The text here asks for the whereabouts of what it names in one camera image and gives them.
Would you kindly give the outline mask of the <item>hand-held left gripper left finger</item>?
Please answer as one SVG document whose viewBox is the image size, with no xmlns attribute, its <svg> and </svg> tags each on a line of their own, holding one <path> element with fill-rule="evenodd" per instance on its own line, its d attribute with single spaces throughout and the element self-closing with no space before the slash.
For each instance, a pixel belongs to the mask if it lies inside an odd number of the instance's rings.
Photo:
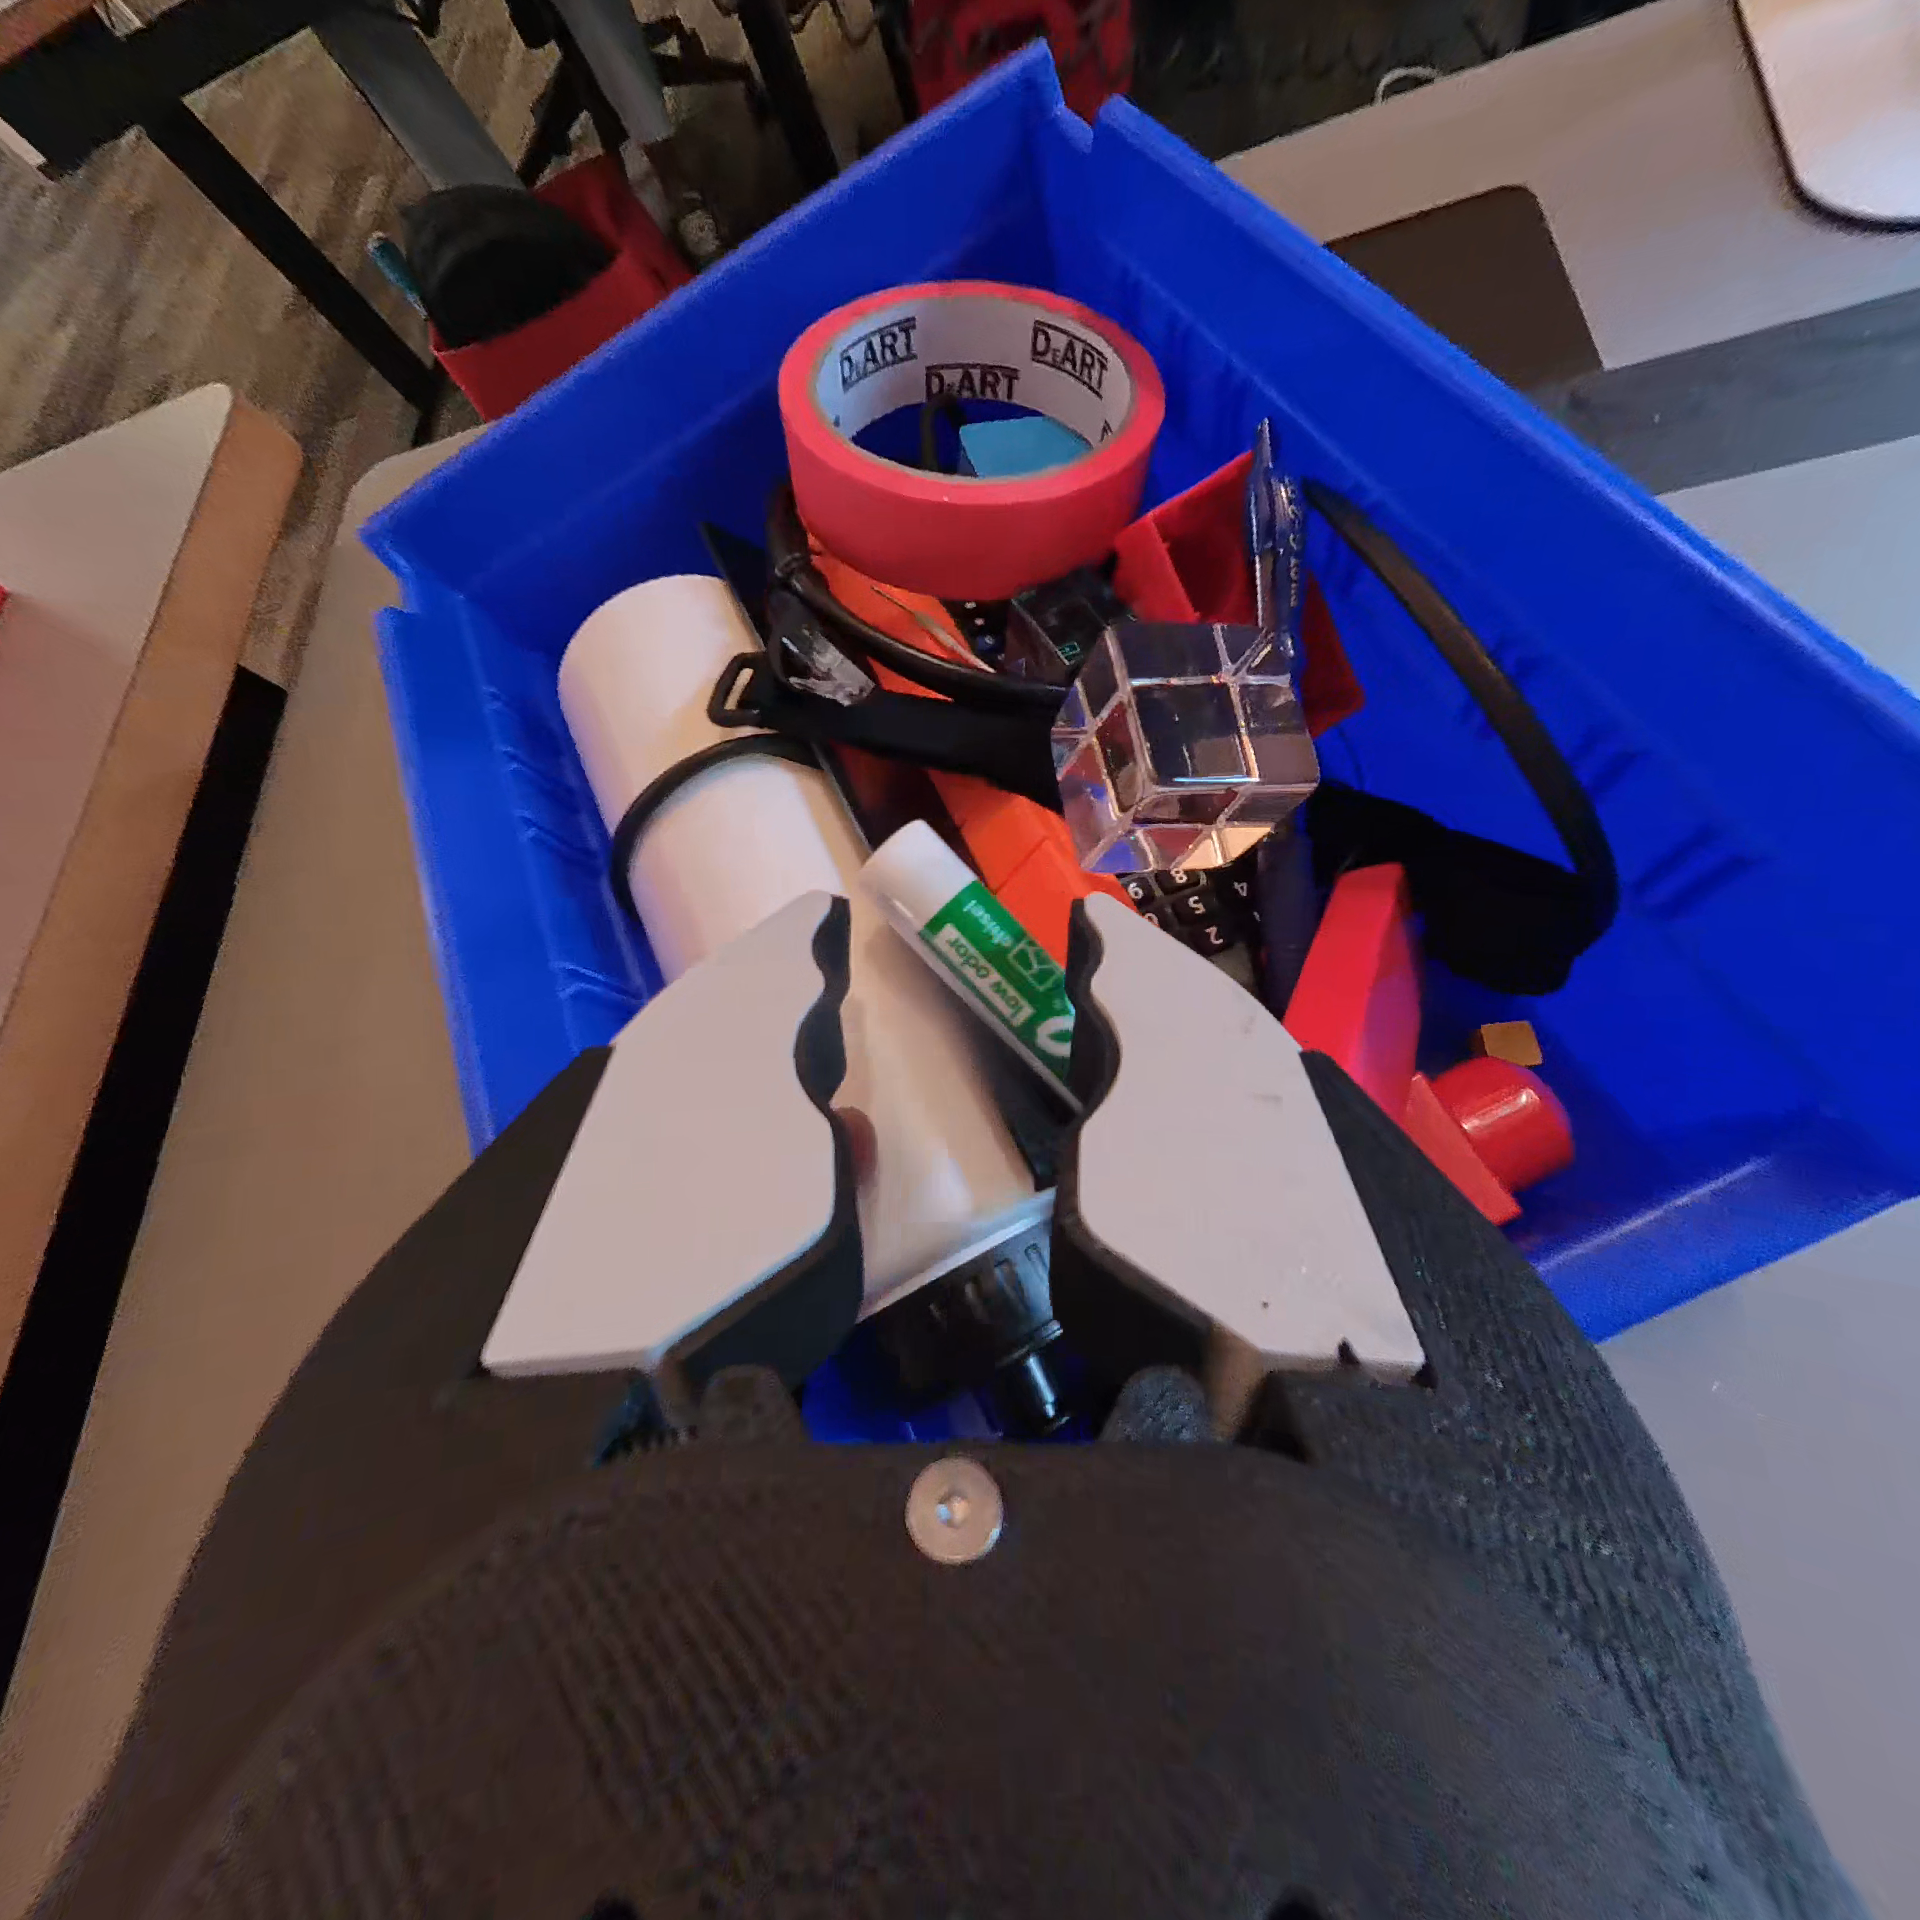
<svg viewBox="0 0 1920 1920">
<path fill-rule="evenodd" d="M 480 1361 L 802 1382 L 862 1306 L 860 1179 L 835 1093 L 852 905 L 809 890 L 619 1027 Z"/>
</svg>

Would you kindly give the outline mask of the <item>black keypad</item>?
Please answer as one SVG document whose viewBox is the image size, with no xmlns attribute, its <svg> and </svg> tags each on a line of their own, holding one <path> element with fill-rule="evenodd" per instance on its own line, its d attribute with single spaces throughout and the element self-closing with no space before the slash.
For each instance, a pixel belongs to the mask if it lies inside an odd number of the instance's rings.
<svg viewBox="0 0 1920 1920">
<path fill-rule="evenodd" d="M 1262 995 L 1257 852 L 1218 868 L 1120 874 L 1120 888 L 1139 917 L 1200 954 L 1236 985 Z"/>
</svg>

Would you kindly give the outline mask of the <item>black circuit module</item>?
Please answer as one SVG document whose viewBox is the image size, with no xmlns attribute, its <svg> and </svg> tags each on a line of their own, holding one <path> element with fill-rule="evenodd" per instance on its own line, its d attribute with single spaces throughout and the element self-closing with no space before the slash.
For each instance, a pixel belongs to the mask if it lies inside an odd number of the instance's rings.
<svg viewBox="0 0 1920 1920">
<path fill-rule="evenodd" d="M 1109 591 L 1034 586 L 1010 602 L 999 665 L 1007 675 L 1068 686 L 1097 640 L 1133 614 Z"/>
</svg>

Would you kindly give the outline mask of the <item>red tape roll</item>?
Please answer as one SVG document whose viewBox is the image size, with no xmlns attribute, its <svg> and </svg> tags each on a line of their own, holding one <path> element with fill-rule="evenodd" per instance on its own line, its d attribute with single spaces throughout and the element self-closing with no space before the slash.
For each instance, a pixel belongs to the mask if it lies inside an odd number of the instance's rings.
<svg viewBox="0 0 1920 1920">
<path fill-rule="evenodd" d="M 1025 409 L 1085 454 L 976 475 L 860 444 L 929 397 Z M 830 311 L 784 351 L 777 400 L 796 510 L 831 558 L 883 585 L 987 602 L 1100 561 L 1139 517 L 1167 422 L 1161 373 L 1120 324 L 1007 280 L 917 280 Z"/>
</svg>

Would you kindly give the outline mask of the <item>thin black band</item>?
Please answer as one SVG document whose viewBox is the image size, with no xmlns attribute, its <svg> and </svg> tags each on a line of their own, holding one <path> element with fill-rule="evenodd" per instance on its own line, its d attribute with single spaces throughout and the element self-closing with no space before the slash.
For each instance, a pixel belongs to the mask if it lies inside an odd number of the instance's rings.
<svg viewBox="0 0 1920 1920">
<path fill-rule="evenodd" d="M 644 923 L 638 899 L 634 899 L 634 852 L 638 852 L 641 839 L 646 836 L 646 830 L 653 827 L 653 820 L 690 785 L 696 785 L 706 775 L 716 775 L 722 767 L 750 761 L 750 758 L 784 761 L 784 763 L 794 763 L 794 767 L 802 767 L 813 775 L 824 769 L 816 750 L 806 742 L 786 739 L 781 730 L 733 730 L 732 739 L 711 742 L 691 755 L 683 755 L 668 767 L 664 767 L 661 776 L 653 776 L 624 807 L 619 820 L 609 830 L 603 874 L 606 874 L 609 901 L 629 926 Z"/>
</svg>

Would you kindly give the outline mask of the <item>red plastic cylinder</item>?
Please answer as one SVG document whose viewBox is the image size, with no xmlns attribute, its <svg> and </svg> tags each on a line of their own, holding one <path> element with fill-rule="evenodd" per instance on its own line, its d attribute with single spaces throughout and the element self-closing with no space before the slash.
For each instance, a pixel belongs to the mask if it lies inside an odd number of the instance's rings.
<svg viewBox="0 0 1920 1920">
<path fill-rule="evenodd" d="M 1517 1196 L 1572 1170 L 1572 1115 L 1544 1076 L 1495 1053 L 1415 1075 L 1404 1125 L 1427 1160 L 1495 1225 Z"/>
</svg>

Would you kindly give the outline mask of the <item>blue plastic bin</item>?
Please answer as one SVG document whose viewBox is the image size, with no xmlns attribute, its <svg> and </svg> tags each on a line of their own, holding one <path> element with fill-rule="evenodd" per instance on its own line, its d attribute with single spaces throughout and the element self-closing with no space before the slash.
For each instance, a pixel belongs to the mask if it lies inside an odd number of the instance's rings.
<svg viewBox="0 0 1920 1920">
<path fill-rule="evenodd" d="M 1542 1003 L 1576 1161 L 1516 1242 L 1593 1339 L 1918 1198 L 1918 699 L 1139 106 L 1023 52 L 366 522 L 473 1154 L 661 985 L 558 664 L 784 472 L 806 324 L 908 280 L 1068 295 L 1156 358 L 1149 498 L 1257 417 L 1416 561 L 1598 801 L 1621 920 Z"/>
</svg>

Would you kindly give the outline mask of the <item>white desk with wooden edge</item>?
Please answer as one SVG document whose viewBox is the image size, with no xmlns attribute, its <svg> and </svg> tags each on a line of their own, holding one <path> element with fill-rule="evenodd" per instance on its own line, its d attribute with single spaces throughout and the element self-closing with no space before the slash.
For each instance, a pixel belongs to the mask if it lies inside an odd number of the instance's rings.
<svg viewBox="0 0 1920 1920">
<path fill-rule="evenodd" d="M 2 472 L 2 1366 L 296 475 L 225 384 Z"/>
</svg>

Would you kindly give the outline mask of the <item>orange plastic block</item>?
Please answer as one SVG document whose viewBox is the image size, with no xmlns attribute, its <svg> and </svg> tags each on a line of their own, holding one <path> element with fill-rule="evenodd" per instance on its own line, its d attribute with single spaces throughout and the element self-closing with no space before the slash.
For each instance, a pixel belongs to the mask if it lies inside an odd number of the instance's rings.
<svg viewBox="0 0 1920 1920">
<path fill-rule="evenodd" d="M 981 881 L 1059 962 L 1068 962 L 1070 908 L 1086 894 L 1059 813 L 981 776 L 929 769 Z"/>
</svg>

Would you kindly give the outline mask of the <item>clear acrylic cube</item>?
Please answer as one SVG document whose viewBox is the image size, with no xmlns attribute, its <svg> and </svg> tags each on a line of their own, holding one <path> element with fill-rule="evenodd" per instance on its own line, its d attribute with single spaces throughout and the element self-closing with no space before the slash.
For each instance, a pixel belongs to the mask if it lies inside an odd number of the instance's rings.
<svg viewBox="0 0 1920 1920">
<path fill-rule="evenodd" d="M 1321 780 L 1294 645 L 1247 623 L 1109 623 L 1052 726 L 1080 868 L 1223 868 L 1284 830 Z"/>
</svg>

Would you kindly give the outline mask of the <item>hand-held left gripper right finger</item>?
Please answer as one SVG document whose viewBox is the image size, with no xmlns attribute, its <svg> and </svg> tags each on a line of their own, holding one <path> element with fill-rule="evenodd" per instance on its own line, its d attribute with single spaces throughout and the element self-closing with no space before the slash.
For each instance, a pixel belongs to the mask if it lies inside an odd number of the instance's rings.
<svg viewBox="0 0 1920 1920">
<path fill-rule="evenodd" d="M 1427 1356 L 1308 1058 L 1261 998 L 1108 894 L 1070 915 L 1068 995 L 1053 1318 L 1086 1372 L 1416 1382 Z"/>
</svg>

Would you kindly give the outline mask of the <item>light blue foam piece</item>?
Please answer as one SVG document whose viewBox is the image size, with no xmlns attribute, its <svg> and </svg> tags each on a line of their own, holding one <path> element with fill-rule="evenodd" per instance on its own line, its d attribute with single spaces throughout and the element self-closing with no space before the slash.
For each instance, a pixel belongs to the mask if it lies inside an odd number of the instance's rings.
<svg viewBox="0 0 1920 1920">
<path fill-rule="evenodd" d="M 981 417 L 958 428 L 958 475 L 1012 484 L 1086 458 L 1089 444 L 1044 416 Z"/>
</svg>

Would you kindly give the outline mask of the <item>white cylinder with black tip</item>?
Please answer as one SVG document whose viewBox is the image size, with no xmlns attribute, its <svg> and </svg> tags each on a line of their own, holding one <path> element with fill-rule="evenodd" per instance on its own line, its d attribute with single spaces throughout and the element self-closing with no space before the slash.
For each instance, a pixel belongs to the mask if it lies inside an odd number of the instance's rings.
<svg viewBox="0 0 1920 1920">
<path fill-rule="evenodd" d="M 606 830 L 687 758 L 743 739 L 707 699 L 760 640 L 707 573 L 628 586 L 576 633 L 558 669 L 566 727 Z M 840 786 L 802 761 L 740 755 L 687 780 L 638 831 L 628 890 L 664 984 L 809 890 L 852 905 L 841 1100 L 874 1125 L 860 1198 L 871 1367 L 908 1408 L 970 1395 L 1007 1433 L 1064 1428 L 1044 1289 L 1047 1210 L 1025 1145 L 1052 1108 L 883 915 L 860 872 L 868 847 Z"/>
</svg>

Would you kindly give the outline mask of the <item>green dry erase marker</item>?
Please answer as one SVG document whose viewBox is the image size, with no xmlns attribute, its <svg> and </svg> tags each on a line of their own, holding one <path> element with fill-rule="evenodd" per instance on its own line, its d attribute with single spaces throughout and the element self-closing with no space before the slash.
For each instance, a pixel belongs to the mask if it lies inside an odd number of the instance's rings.
<svg viewBox="0 0 1920 1920">
<path fill-rule="evenodd" d="M 923 820 L 901 824 L 860 868 L 866 899 L 970 1014 L 1061 1103 L 1075 1006 L 1064 970 Z"/>
</svg>

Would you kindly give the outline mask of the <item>red plastic block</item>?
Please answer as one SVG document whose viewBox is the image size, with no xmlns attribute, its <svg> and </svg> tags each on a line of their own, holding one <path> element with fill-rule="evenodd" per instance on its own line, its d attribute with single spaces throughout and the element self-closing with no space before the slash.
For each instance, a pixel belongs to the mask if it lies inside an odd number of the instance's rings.
<svg viewBox="0 0 1920 1920">
<path fill-rule="evenodd" d="M 1425 962 L 1400 864 L 1338 874 L 1284 1013 L 1303 1050 L 1329 1058 L 1491 1225 L 1517 1217 L 1470 1133 L 1416 1069 Z"/>
</svg>

